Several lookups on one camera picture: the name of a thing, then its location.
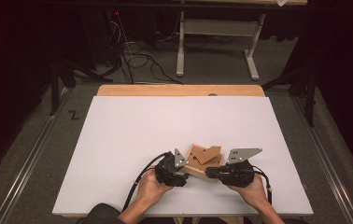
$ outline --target brown wooden object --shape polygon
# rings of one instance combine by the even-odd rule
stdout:
[[[218,182],[217,179],[206,177],[205,168],[210,166],[219,167],[222,164],[223,154],[220,153],[220,147],[206,148],[193,144],[185,158],[189,163],[183,167],[183,172],[210,182]]]

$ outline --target white table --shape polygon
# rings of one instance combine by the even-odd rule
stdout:
[[[159,88],[166,94],[196,89],[153,86]],[[121,210],[134,180],[153,158],[175,148],[185,154],[191,144],[222,146],[225,155],[235,147],[261,147],[263,152],[249,161],[269,176],[275,210],[281,216],[313,214],[271,103],[262,96],[95,96],[53,214],[84,217],[98,203]],[[190,176],[185,187],[167,192],[145,216],[251,214],[257,212],[220,182]]]

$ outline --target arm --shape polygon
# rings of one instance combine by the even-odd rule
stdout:
[[[148,170],[139,181],[136,200],[119,215],[119,219],[126,224],[137,223],[145,212],[157,203],[165,192],[172,188],[160,184],[156,179],[154,170]]]
[[[253,182],[245,188],[228,186],[235,190],[246,201],[247,204],[255,208],[266,224],[284,223],[272,205],[267,201],[264,193],[263,183],[260,175],[255,175]]]

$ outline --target silver metal plate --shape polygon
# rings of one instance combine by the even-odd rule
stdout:
[[[259,147],[256,148],[234,148],[230,151],[229,158],[227,159],[227,164],[238,163],[241,161],[246,161],[247,159],[255,156],[256,154],[262,152]]]
[[[186,164],[188,164],[188,162],[185,160],[185,158],[182,156],[182,154],[180,154],[178,149],[175,150],[174,156],[175,156],[175,160],[174,160],[175,167],[181,167],[181,166],[185,166]]]

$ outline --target person's left hand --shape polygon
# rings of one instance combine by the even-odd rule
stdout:
[[[159,183],[153,169],[145,172],[139,181],[137,200],[142,200],[145,204],[152,206],[157,203],[165,192],[173,187]]]

